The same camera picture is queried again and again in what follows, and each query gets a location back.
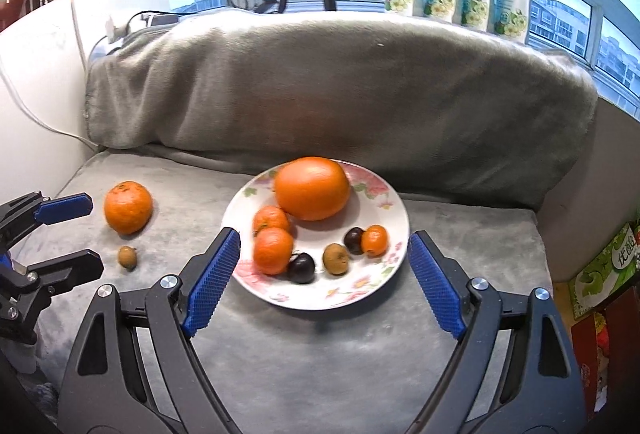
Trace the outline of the brown kiwi fruit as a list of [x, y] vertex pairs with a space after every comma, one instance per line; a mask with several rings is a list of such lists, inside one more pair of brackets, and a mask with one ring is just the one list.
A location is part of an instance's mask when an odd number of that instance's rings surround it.
[[138, 264], [137, 250], [132, 246], [122, 246], [117, 252], [116, 260], [119, 266], [131, 272]]
[[349, 261], [348, 250], [338, 243], [329, 244], [322, 254], [323, 266], [333, 276], [345, 275], [349, 269]]

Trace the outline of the large rough orange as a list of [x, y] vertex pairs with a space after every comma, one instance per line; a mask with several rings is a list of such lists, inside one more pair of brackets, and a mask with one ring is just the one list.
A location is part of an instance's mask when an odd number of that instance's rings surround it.
[[130, 236], [145, 228], [153, 214], [153, 200], [145, 186], [126, 180], [114, 186], [104, 198], [107, 225], [119, 235]]

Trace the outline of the medium mandarin orange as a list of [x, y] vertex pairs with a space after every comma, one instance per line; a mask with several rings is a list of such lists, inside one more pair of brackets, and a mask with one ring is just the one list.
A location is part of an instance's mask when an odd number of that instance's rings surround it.
[[265, 228], [254, 239], [253, 263], [258, 272], [278, 276], [286, 271], [293, 248], [293, 237], [284, 229]]

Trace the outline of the tiny kumquat orange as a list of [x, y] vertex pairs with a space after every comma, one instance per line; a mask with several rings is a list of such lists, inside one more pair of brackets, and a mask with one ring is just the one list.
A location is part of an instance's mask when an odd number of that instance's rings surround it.
[[361, 236], [361, 249], [368, 258], [379, 258], [388, 248], [388, 232], [382, 225], [369, 226]]

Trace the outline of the dark plum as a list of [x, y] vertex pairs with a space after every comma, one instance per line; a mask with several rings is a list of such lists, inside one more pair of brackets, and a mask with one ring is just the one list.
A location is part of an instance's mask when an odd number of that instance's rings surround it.
[[344, 235], [343, 243], [346, 250], [352, 255], [362, 255], [362, 236], [364, 234], [364, 230], [360, 227], [350, 228], [348, 232]]
[[294, 284], [310, 284], [314, 281], [316, 263], [308, 253], [294, 255], [286, 266], [286, 276]]

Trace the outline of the small tangerine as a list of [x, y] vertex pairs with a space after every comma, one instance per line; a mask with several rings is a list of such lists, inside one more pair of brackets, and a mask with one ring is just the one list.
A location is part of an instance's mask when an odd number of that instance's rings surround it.
[[267, 228], [279, 228], [285, 232], [291, 231], [291, 223], [280, 206], [262, 206], [253, 216], [253, 235], [257, 236]]

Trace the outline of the smooth navel orange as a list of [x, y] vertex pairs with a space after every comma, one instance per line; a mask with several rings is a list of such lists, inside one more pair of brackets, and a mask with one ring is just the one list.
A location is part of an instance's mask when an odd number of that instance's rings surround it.
[[273, 180], [277, 204], [292, 217], [318, 222], [341, 212], [349, 195], [349, 180], [337, 162], [304, 157], [288, 162]]

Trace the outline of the red carton box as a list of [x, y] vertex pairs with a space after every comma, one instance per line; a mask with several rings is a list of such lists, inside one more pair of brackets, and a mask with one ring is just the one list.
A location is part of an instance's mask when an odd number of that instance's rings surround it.
[[639, 393], [639, 288], [598, 305], [570, 328], [588, 418]]

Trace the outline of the green snack box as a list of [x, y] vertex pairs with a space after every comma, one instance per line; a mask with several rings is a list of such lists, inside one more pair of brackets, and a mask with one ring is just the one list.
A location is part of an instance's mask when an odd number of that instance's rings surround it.
[[576, 320], [623, 287], [639, 272], [639, 243], [634, 225], [626, 223], [610, 242], [568, 283]]

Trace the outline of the floral white plate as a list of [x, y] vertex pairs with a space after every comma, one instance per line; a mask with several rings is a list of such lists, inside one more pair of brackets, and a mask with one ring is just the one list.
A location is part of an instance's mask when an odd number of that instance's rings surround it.
[[[241, 237], [240, 260], [233, 277], [256, 298], [289, 310], [336, 310], [372, 295], [398, 272], [410, 235], [404, 202], [378, 174], [345, 161], [341, 167], [352, 185], [347, 206], [327, 220], [301, 222], [294, 217], [290, 219], [294, 252], [307, 253], [316, 263], [316, 274], [309, 284], [296, 284], [284, 275], [263, 275], [253, 264], [252, 220], [263, 206], [277, 203], [273, 179], [279, 167], [270, 168], [249, 180], [229, 202], [221, 225], [234, 228]], [[388, 232], [384, 255], [379, 258], [354, 256], [348, 272], [342, 276], [326, 272], [322, 263], [324, 248], [331, 243], [340, 243], [350, 228], [364, 229], [371, 225], [381, 225]]]

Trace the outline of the grey fleece blanket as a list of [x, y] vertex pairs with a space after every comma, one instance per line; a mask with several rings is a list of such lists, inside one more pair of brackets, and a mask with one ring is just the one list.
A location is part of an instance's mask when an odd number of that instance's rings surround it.
[[[93, 201], [90, 215], [20, 241], [26, 266], [80, 250], [104, 265], [99, 280], [52, 298], [35, 344], [17, 342], [36, 353], [58, 402], [96, 290], [177, 275], [224, 228], [244, 177], [302, 157], [378, 174], [404, 202], [409, 238], [424, 230], [469, 277], [509, 293], [544, 288], [540, 266], [512, 251], [536, 246], [533, 212], [582, 153], [598, 101], [590, 75], [563, 54], [373, 12], [221, 9], [134, 32], [83, 64], [61, 1], [2, 33], [1, 82], [98, 147], [74, 160], [1, 118], [3, 198], [85, 192]], [[130, 236], [103, 213], [105, 195], [126, 180], [153, 200], [148, 224]], [[122, 246], [137, 250], [131, 272], [117, 263]], [[233, 272], [192, 345], [237, 433], [411, 433], [457, 342], [439, 327], [408, 246], [390, 302], [361, 300], [306, 326], [251, 317]], [[155, 403], [175, 417], [150, 332], [137, 336]], [[509, 338], [499, 332], [471, 418], [494, 397]], [[9, 369], [1, 410], [4, 432], [64, 433], [58, 411], [42, 414]]]

